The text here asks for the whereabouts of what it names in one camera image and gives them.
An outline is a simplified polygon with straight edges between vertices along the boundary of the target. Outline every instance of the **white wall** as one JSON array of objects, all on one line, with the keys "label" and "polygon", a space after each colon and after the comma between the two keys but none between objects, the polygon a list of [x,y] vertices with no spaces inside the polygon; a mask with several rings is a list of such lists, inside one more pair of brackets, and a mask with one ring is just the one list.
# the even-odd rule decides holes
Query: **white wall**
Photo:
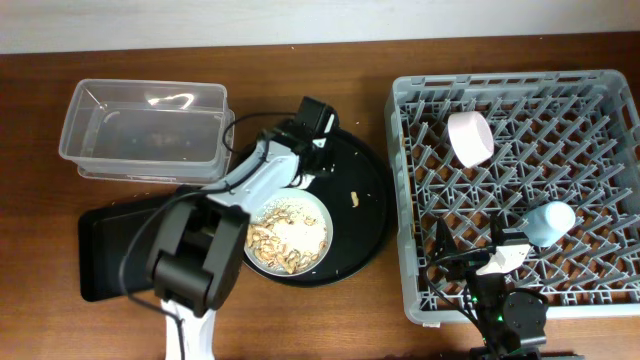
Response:
[{"label": "white wall", "polygon": [[0,53],[640,30],[640,0],[0,0]]}]

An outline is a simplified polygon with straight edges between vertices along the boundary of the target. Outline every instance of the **wooden surface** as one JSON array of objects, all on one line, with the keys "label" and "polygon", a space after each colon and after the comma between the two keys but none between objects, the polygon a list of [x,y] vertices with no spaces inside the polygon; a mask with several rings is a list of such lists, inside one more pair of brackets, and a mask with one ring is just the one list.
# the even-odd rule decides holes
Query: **wooden surface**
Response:
[{"label": "wooden surface", "polygon": [[[237,114],[292,111],[302,95],[315,96],[386,161],[382,110],[396,77],[613,68],[640,94],[638,58],[639,33],[2,56],[0,358],[163,357],[163,318],[124,299],[80,297],[78,217],[171,190],[86,180],[58,156],[81,79],[217,82]],[[243,124],[238,145],[268,123]],[[546,351],[640,357],[640,318],[549,321],[546,332]],[[407,320],[395,239],[356,276],[318,289],[279,285],[243,267],[215,334],[219,359],[440,359],[481,344],[470,325],[424,329]]]}]

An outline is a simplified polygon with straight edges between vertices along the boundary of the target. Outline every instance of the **dish rack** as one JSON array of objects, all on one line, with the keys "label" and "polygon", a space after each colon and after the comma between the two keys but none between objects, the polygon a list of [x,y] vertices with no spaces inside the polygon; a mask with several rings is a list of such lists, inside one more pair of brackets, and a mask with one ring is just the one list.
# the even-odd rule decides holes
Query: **dish rack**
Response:
[{"label": "dish rack", "polygon": [[[449,145],[450,114],[479,111],[490,160],[464,169]],[[468,321],[421,279],[444,217],[459,247],[484,246],[489,216],[520,228],[553,200],[576,211],[556,244],[533,248],[507,282],[550,300],[549,318],[640,314],[640,120],[614,70],[408,76],[385,107],[398,207],[398,255],[407,317],[423,326]],[[462,305],[463,283],[436,281]]]}]

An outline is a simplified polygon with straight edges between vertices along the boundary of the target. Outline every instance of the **clear plastic container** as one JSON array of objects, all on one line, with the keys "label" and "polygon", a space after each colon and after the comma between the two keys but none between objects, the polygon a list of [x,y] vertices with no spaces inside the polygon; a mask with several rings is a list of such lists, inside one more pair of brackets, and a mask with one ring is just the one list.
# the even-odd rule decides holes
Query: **clear plastic container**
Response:
[{"label": "clear plastic container", "polygon": [[222,85],[86,79],[73,94],[59,152],[87,178],[208,184],[227,170],[222,133],[233,118]]}]

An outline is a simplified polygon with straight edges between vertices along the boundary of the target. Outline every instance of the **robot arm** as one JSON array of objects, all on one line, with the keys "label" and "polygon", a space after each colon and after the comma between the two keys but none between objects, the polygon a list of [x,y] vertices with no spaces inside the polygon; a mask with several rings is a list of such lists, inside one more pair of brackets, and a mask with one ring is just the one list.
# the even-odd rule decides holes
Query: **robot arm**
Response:
[{"label": "robot arm", "polygon": [[[215,311],[238,277],[251,213],[298,176],[328,173],[327,137],[336,127],[330,106],[305,97],[293,120],[263,132],[243,163],[200,190],[210,194],[167,210],[146,270],[163,309],[183,319],[187,359],[213,359]],[[180,348],[176,325],[167,318],[167,359],[180,359]]]},{"label": "robot arm", "polygon": [[[538,346],[546,343],[547,299],[529,289],[511,289],[505,278],[522,265],[529,239],[520,231],[505,228],[496,217],[491,218],[490,226],[490,245],[459,251],[446,222],[438,219],[431,264],[446,270],[447,282],[466,281],[469,286],[475,304],[475,317],[470,316],[486,345],[472,349],[472,359],[539,359]],[[431,283],[428,274],[425,277]]]}]

